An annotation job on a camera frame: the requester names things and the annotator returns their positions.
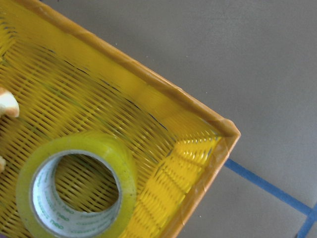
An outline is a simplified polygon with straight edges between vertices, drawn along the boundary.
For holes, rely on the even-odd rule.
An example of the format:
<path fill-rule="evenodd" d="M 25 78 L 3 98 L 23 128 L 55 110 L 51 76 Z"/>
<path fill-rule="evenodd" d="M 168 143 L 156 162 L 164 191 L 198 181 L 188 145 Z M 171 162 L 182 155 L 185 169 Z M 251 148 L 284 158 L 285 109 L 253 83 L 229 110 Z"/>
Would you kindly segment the yellow plastic basket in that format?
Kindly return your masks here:
<path fill-rule="evenodd" d="M 0 3 L 0 84 L 20 116 L 0 119 L 0 232 L 29 238 L 19 172 L 38 146 L 99 130 L 136 162 L 137 204 L 124 238 L 174 238 L 240 137 L 235 124 L 38 0 Z"/>

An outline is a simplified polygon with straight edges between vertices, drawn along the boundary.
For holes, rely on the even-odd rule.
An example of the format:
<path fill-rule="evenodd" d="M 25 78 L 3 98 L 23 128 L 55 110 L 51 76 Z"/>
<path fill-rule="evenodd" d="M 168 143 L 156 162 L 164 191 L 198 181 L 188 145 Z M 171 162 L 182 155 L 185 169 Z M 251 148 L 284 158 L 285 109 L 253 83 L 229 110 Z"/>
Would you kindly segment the toy croissant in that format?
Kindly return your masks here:
<path fill-rule="evenodd" d="M 14 95 L 5 88 L 0 88 L 0 116 L 19 117 L 19 104 Z"/>

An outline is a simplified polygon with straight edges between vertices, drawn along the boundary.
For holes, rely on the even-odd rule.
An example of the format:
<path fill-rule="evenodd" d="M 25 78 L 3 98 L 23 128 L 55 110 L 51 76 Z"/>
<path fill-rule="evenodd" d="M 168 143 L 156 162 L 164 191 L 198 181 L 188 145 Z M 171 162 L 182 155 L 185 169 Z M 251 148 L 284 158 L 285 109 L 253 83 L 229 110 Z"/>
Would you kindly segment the yellow tape roll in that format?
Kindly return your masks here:
<path fill-rule="evenodd" d="M 40 146 L 16 185 L 19 216 L 35 238 L 117 238 L 132 217 L 136 197 L 130 150 L 99 132 Z"/>

